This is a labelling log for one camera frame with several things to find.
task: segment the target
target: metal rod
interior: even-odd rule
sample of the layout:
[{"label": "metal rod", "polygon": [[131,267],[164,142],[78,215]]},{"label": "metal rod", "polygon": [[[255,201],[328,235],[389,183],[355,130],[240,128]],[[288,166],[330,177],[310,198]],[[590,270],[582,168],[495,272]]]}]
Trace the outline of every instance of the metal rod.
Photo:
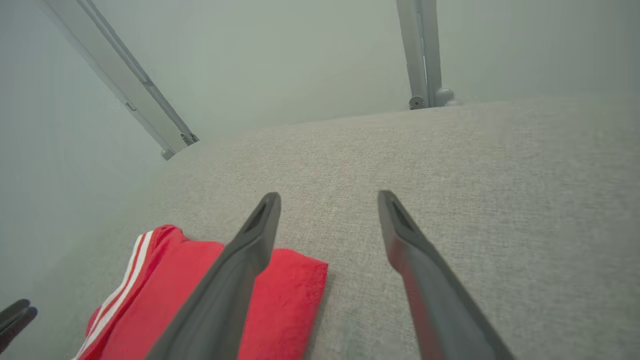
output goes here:
[{"label": "metal rod", "polygon": [[167,114],[169,119],[178,127],[178,130],[182,133],[182,139],[187,145],[191,145],[198,141],[198,138],[191,132],[187,124],[182,121],[177,112],[173,109],[173,106],[169,104],[164,95],[160,92],[160,89],[149,78],[149,75],[142,69],[142,66],[135,59],[133,54],[125,46],[122,40],[118,37],[115,30],[109,25],[107,19],[102,16],[98,8],[92,0],[76,0],[82,7],[84,12],[89,15],[89,18],[98,27],[102,35],[107,39],[109,44],[113,46],[113,49],[120,55],[122,60],[127,64],[133,74],[140,80],[140,83],[144,85],[151,97],[160,105],[162,110]]},{"label": "metal rod", "polygon": [[436,96],[438,90],[442,88],[436,0],[418,0],[417,6],[420,12],[422,41],[424,44],[424,68],[427,76],[428,103],[429,107],[432,108],[440,105],[436,101]]},{"label": "metal rod", "polygon": [[415,0],[396,0],[400,32],[406,56],[406,69],[412,97],[419,96],[428,103],[429,92],[422,53],[421,29],[418,20],[418,8]]},{"label": "metal rod", "polygon": [[104,70],[98,65],[95,58],[89,53],[89,51],[84,47],[82,43],[76,38],[75,35],[71,33],[71,30],[67,27],[67,25],[62,21],[60,16],[51,8],[49,3],[44,0],[36,0],[36,4],[40,7],[40,9],[45,13],[45,15],[53,22],[53,24],[60,30],[62,35],[65,36],[67,41],[74,47],[74,49],[84,58],[84,60],[89,64],[89,67],[93,69],[93,71],[98,75],[98,78],[102,80],[102,82],[107,85],[107,87],[113,92],[115,97],[120,100],[122,104],[124,104],[127,110],[131,113],[131,115],[144,127],[145,130],[151,135],[151,137],[163,148],[169,150],[171,153],[175,154],[175,150],[169,143],[164,139],[160,133],[149,123],[149,121],[137,111],[136,108],[132,108],[130,105],[131,102],[127,98],[127,96],[122,92],[120,87],[116,85],[116,83],[111,80],[111,78],[104,72]]}]

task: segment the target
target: beige upholstery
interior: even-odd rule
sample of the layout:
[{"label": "beige upholstery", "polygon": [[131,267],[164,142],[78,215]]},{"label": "beige upholstery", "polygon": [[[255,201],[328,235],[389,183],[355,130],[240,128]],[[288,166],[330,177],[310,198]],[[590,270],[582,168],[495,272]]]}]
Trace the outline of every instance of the beige upholstery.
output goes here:
[{"label": "beige upholstery", "polygon": [[639,100],[497,102],[203,140],[37,287],[40,318],[10,351],[74,355],[138,234],[169,223],[229,241],[278,191],[276,246],[329,263],[308,358],[416,359],[378,223],[376,192],[390,189],[514,355],[638,358]]}]

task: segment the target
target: white wall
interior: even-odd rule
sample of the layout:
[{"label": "white wall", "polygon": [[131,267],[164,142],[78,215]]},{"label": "white wall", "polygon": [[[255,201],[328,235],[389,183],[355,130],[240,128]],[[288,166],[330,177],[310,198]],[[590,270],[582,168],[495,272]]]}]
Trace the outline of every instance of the white wall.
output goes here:
[{"label": "white wall", "polygon": [[438,2],[443,86],[462,103],[640,92],[636,0]]},{"label": "white wall", "polygon": [[32,1],[0,3],[0,307],[109,225],[160,146]]},{"label": "white wall", "polygon": [[201,140],[408,108],[395,0],[94,2]]}]

